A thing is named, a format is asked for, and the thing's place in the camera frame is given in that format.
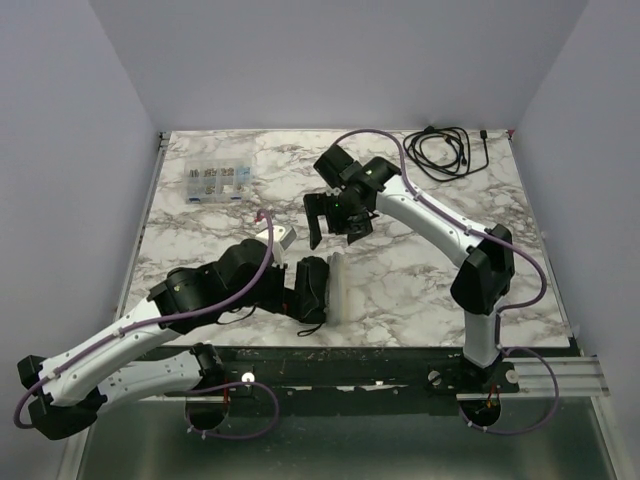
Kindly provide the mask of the black umbrella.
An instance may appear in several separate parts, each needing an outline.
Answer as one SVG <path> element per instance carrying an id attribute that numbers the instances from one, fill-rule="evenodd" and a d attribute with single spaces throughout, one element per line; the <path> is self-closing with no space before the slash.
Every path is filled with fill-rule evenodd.
<path id="1" fill-rule="evenodd" d="M 310 336 L 327 320 L 327 285 L 329 265 L 320 257 L 308 256 L 297 263 L 294 286 L 295 302 L 291 307 L 294 318 L 307 328 L 297 332 L 298 337 Z"/>

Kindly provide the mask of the beige zippered umbrella case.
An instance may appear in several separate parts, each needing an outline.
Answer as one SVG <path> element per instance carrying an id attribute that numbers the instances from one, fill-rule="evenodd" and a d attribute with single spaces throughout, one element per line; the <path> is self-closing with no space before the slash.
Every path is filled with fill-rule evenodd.
<path id="1" fill-rule="evenodd" d="M 326 287 L 326 323 L 336 326 L 348 320 L 349 302 L 349 271 L 344 256 L 333 253 L 327 259 L 329 275 Z"/>

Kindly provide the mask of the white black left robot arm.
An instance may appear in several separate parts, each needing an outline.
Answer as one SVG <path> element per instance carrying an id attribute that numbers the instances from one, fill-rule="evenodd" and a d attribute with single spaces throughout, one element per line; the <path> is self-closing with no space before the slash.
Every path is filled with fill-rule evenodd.
<path id="1" fill-rule="evenodd" d="M 210 347 L 196 345 L 160 360 L 145 354 L 231 311 L 254 307 L 294 316 L 285 288 L 281 240 L 246 239 L 216 261 L 177 268 L 111 326 L 65 353 L 18 363 L 26 388 L 14 423 L 50 440 L 70 437 L 123 404 L 191 392 L 224 375 Z"/>

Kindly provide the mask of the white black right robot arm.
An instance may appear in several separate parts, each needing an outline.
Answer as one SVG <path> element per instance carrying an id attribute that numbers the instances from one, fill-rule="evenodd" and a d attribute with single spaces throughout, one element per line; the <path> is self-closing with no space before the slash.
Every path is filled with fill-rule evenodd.
<path id="1" fill-rule="evenodd" d="M 328 232 L 346 236 L 349 244 L 372 233 L 372 220 L 380 214 L 419 234 L 458 269 L 450 293 L 464 311 L 465 359 L 478 368 L 491 366 L 499 357 L 497 305 L 515 274 L 509 229 L 497 225 L 488 230 L 464 221 L 429 200 L 400 167 L 382 157 L 362 165 L 333 145 L 314 169 L 335 192 L 303 197 L 310 248 L 316 249 L 322 240 L 321 216 Z"/>

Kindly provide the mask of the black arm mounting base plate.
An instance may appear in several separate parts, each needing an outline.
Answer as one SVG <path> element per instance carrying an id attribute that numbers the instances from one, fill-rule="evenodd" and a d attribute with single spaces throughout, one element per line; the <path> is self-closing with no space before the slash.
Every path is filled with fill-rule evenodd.
<path id="1" fill-rule="evenodd" d="M 233 413 L 296 416 L 454 415 L 459 395 L 516 393 L 512 363 L 481 369 L 454 347 L 220 347 L 204 358 L 202 388 L 224 385 Z"/>

